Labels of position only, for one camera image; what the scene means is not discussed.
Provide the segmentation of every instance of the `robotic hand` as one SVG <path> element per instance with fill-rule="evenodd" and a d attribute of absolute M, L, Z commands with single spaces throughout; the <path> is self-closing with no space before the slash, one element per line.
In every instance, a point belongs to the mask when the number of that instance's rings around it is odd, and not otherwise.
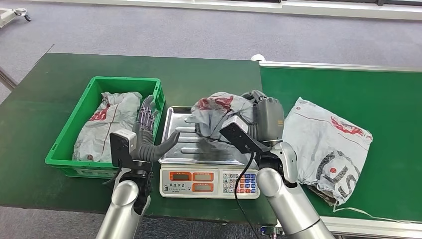
<path fill-rule="evenodd" d="M 97 239 L 132 239 L 151 201 L 152 163 L 158 161 L 179 139 L 174 132 L 160 145 L 153 144 L 156 114 L 153 96 L 139 110 L 133 131 L 121 129 L 110 134 L 111 161 L 118 167 L 111 203 Z"/>
<path fill-rule="evenodd" d="M 297 157 L 281 140 L 284 113 L 280 102 L 254 90 L 242 95 L 254 100 L 257 124 L 224 123 L 220 133 L 242 153 L 257 153 L 256 182 L 265 195 L 283 231 L 292 239 L 333 239 L 325 224 L 297 183 Z"/>

